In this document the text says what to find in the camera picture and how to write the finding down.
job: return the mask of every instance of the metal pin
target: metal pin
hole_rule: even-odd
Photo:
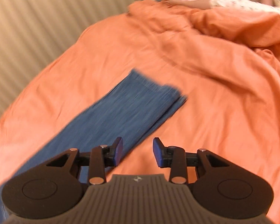
[[[171,182],[174,184],[184,184],[187,180],[184,177],[177,176],[171,179]]]
[[[93,177],[93,178],[89,179],[89,182],[92,185],[100,185],[104,182],[104,179],[101,177]]]

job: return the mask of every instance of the orange bedsheet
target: orange bedsheet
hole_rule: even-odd
[[[153,156],[156,136],[189,152],[207,148],[272,185],[268,217],[280,224],[280,16],[275,13],[167,8],[145,0],[133,3],[128,14],[90,26],[2,116],[0,184],[132,68],[177,87],[188,100],[113,173],[168,177]],[[189,174],[194,181],[193,169]]]

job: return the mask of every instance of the denim fabric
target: denim fabric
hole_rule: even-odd
[[[56,137],[33,156],[16,175],[57,154],[76,147],[90,151],[101,144],[111,145],[123,138],[123,156],[160,127],[186,98],[170,86],[159,86],[135,70],[106,96],[74,118]],[[80,180],[87,179],[82,169]],[[0,223],[8,214],[0,199]]]

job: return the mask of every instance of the bed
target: bed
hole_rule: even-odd
[[[152,139],[206,148],[267,180],[280,224],[280,15],[136,1],[88,27],[0,118],[0,186],[76,115],[137,69],[187,96],[112,174],[159,169]],[[195,172],[189,168],[190,181]]]

